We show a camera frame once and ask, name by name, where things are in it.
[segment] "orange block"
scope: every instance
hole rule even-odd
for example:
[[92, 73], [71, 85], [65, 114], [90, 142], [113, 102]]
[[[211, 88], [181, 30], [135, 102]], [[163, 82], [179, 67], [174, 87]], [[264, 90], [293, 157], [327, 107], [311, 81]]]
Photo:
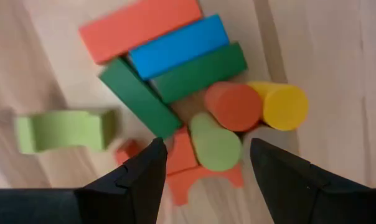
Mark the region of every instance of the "orange block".
[[227, 178], [235, 188], [243, 187], [240, 164], [223, 172], [214, 172], [202, 166], [197, 166], [193, 169], [184, 170], [167, 176], [166, 182], [170, 186], [174, 204], [177, 206], [187, 204], [188, 193], [191, 185], [193, 185], [196, 180], [210, 176], [221, 176]]
[[196, 0], [139, 0], [79, 31], [94, 61], [102, 64], [201, 17]]
[[167, 159], [166, 172], [167, 174], [172, 174], [196, 166], [198, 166], [198, 163], [196, 162], [188, 128], [183, 127], [174, 134], [174, 145]]
[[248, 85], [239, 83], [214, 83], [206, 91], [205, 104], [215, 119], [231, 131], [251, 129], [262, 114], [259, 94]]
[[141, 149], [137, 142], [134, 139], [129, 139], [115, 152], [116, 162], [121, 166], [124, 162], [137, 155], [139, 152], [141, 152]]

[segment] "blue block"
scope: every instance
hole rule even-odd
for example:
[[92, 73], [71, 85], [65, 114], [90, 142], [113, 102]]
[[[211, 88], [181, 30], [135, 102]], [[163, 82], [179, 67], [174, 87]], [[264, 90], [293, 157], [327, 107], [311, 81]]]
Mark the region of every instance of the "blue block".
[[140, 46], [130, 57], [139, 76], [149, 80], [228, 44], [220, 16], [214, 15]]

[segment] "wooden block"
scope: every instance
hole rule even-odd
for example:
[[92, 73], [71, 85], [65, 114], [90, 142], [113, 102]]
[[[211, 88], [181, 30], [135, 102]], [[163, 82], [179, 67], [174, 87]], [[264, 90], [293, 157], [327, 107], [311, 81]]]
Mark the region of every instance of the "wooden block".
[[237, 164], [242, 144], [235, 133], [221, 128], [208, 113], [195, 115], [189, 128], [202, 166], [212, 171], [225, 171]]
[[182, 126], [124, 60], [114, 59], [100, 79], [156, 136], [166, 139]]
[[143, 80], [148, 80], [178, 65], [229, 44], [219, 15], [210, 16], [130, 52]]
[[151, 83], [163, 102], [172, 103], [246, 69], [242, 49], [234, 43], [165, 72]]
[[262, 113], [261, 98], [248, 85], [217, 82], [207, 89], [206, 108], [216, 120], [231, 131], [247, 131], [259, 121]]
[[140, 0], [79, 31], [94, 61], [102, 64], [201, 17], [196, 0]]
[[139, 152], [141, 152], [141, 149], [139, 148], [137, 142], [134, 139], [127, 140], [115, 152], [115, 159], [118, 166], [123, 165], [124, 162], [134, 157]]
[[173, 202], [177, 206], [188, 203], [190, 187], [199, 179], [211, 176], [220, 176], [228, 179], [235, 188], [243, 187], [243, 178], [240, 164], [223, 172], [214, 172], [202, 166], [168, 175], [166, 182], [169, 184]]
[[288, 84], [249, 82], [263, 100], [262, 120], [280, 131], [296, 129], [306, 119], [308, 99], [301, 89]]
[[15, 120], [20, 152], [33, 154], [67, 146], [103, 151], [116, 135], [116, 111], [51, 111]]
[[166, 165], [167, 174], [198, 166], [187, 127], [181, 128], [174, 134], [173, 149], [168, 155]]

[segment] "building block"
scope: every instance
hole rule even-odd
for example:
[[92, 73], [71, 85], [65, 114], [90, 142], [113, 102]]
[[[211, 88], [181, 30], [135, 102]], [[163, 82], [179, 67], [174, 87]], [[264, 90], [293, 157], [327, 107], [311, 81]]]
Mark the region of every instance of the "building block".
[[115, 159], [118, 166], [121, 166], [139, 152], [141, 152], [141, 148], [138, 146], [137, 142], [134, 139], [127, 140], [115, 152]]
[[247, 131], [262, 114], [261, 98], [250, 86], [232, 82], [217, 82], [205, 94], [206, 108], [216, 120], [231, 131]]
[[307, 117], [308, 99], [301, 89], [289, 84], [249, 82], [263, 100], [262, 120], [280, 131], [296, 129]]
[[33, 154], [68, 146], [103, 151], [116, 136], [116, 111], [51, 111], [15, 119], [20, 151]]
[[196, 0], [140, 0], [79, 31], [94, 61], [103, 64], [201, 17]]
[[123, 59], [114, 59], [100, 79], [156, 136], [166, 139], [182, 126]]
[[220, 176], [228, 179], [235, 188], [243, 187], [243, 178], [240, 164], [223, 172], [214, 172], [202, 166], [168, 175], [166, 182], [169, 184], [173, 202], [177, 206], [188, 203], [190, 187], [199, 179], [211, 176]]
[[220, 127], [208, 113], [196, 114], [189, 128], [202, 166], [211, 171], [225, 171], [237, 164], [242, 144], [235, 133]]
[[183, 127], [174, 134], [174, 145], [167, 158], [166, 172], [168, 175], [196, 166], [198, 166], [198, 163], [188, 128]]
[[165, 72], [152, 79], [151, 84], [163, 102], [172, 103], [246, 69], [242, 49], [234, 43]]
[[219, 15], [210, 16], [130, 51], [143, 80], [229, 44]]

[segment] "wooden floor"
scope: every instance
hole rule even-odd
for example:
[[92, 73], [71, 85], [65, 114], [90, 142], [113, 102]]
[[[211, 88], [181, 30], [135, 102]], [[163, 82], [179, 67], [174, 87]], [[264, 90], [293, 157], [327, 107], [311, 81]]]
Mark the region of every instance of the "wooden floor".
[[[97, 79], [77, 28], [127, 0], [0, 0], [0, 188], [79, 187], [116, 167], [111, 150], [83, 147], [37, 156], [17, 152], [15, 114], [118, 106], [123, 135], [153, 135]], [[158, 223], [272, 223], [253, 176], [248, 141], [260, 136], [336, 174], [376, 187], [376, 0], [200, 0], [239, 41], [249, 71], [235, 78], [300, 86], [308, 120], [297, 131], [267, 128], [244, 139], [245, 187], [198, 181], [190, 203], [172, 206], [167, 185]], [[203, 93], [173, 104], [184, 121], [203, 110]]]

